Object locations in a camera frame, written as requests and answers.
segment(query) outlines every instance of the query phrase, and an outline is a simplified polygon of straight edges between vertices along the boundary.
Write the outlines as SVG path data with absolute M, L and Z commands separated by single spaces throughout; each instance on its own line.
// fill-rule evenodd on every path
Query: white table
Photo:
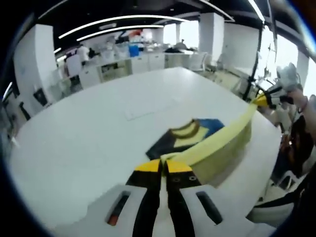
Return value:
M 109 188 L 125 183 L 147 149 L 191 118 L 229 124 L 247 104 L 183 68 L 116 79 L 76 93 L 19 131 L 9 170 L 27 206 L 47 226 L 72 223 Z M 279 131 L 256 112 L 242 162 L 219 186 L 247 215 L 277 158 Z

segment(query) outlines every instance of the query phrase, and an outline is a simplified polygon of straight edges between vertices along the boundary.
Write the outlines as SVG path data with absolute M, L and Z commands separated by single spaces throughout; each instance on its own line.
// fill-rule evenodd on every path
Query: ceiling light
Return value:
M 54 53 L 58 53 L 61 50 L 61 48 L 58 48 L 54 51 Z
M 112 24 L 100 26 L 99 29 L 102 31 L 102 30 L 114 28 L 114 27 L 116 27 L 116 26 L 117 26 L 116 23 L 112 23 Z
M 124 26 L 124 27 L 117 27 L 117 28 L 113 28 L 113 29 L 109 29 L 109 30 L 105 30 L 105 31 L 99 31 L 84 37 L 81 37 L 79 39 L 77 39 L 77 41 L 81 41 L 84 40 L 86 38 L 90 38 L 92 36 L 97 36 L 100 34 L 104 34 L 107 32 L 112 32 L 112 31 L 119 31 L 119 30 L 127 30 L 127 29 L 133 29 L 133 28 L 163 28 L 163 26 L 159 26 L 159 25 L 139 25 L 139 26 Z
M 217 6 L 207 2 L 206 0 L 199 0 L 199 1 L 206 4 L 206 5 L 209 5 L 210 7 L 214 8 L 215 10 L 222 13 L 224 16 L 228 17 L 230 19 L 230 22 L 235 22 L 235 20 L 230 15 L 228 15 L 226 12 L 224 12 L 222 9 L 218 8 Z
M 182 22 L 186 22 L 189 20 L 185 20 L 185 19 L 181 19 L 181 18 L 176 18 L 176 17 L 171 17 L 171 16 L 159 16 L 159 15 L 130 15 L 130 16 L 118 16 L 118 17 L 113 17 L 113 18 L 108 18 L 108 19 L 103 19 L 100 21 L 95 21 L 95 22 L 91 22 L 89 24 L 77 27 L 71 31 L 68 31 L 64 34 L 62 34 L 61 36 L 59 36 L 58 38 L 63 38 L 67 35 L 70 35 L 73 32 L 76 32 L 78 30 L 81 30 L 83 28 L 89 27 L 89 26 L 93 26 L 99 23 L 103 23 L 103 22 L 108 22 L 108 21 L 116 21 L 116 20 L 122 20 L 122 19 L 130 19 L 130 18 L 159 18 L 159 19 L 167 19 L 167 20 L 174 20 L 174 21 L 182 21 Z
M 253 8 L 253 9 L 255 10 L 255 12 L 257 13 L 259 19 L 264 22 L 264 21 L 265 21 L 265 18 L 264 18 L 264 16 L 262 15 L 262 13 L 261 13 L 259 7 L 257 6 L 257 4 L 255 3 L 255 1 L 254 1 L 254 0 L 248 0 L 248 2 L 251 4 L 252 8 Z

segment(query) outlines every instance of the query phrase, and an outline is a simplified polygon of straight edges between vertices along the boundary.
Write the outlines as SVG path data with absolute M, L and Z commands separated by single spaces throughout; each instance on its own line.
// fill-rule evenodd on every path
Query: white cabinet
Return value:
M 148 55 L 142 55 L 139 57 L 131 58 L 132 73 L 144 73 L 149 71 L 148 67 Z
M 149 71 L 164 69 L 164 54 L 155 53 L 148 56 Z
M 82 70 L 79 74 L 79 79 L 83 89 L 101 83 L 97 67 L 90 67 Z
M 190 55 L 184 53 L 165 53 L 167 57 L 167 68 L 183 67 L 189 68 Z

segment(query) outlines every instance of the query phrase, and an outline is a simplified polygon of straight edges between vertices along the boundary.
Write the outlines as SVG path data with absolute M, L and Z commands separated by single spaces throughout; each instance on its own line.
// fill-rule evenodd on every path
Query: yellow towel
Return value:
M 235 158 L 251 137 L 251 119 L 257 105 L 250 104 L 246 113 L 238 120 L 206 138 L 195 146 L 178 154 L 163 156 L 162 160 L 172 158 L 191 166 L 202 184 L 209 183 L 215 175 L 222 172 Z

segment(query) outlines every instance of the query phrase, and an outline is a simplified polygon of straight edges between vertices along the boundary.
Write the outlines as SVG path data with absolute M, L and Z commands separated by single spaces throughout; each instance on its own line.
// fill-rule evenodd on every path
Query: laboratory room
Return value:
M 316 25 L 303 2 L 21 7 L 0 68 L 4 228 L 305 233 L 316 198 Z

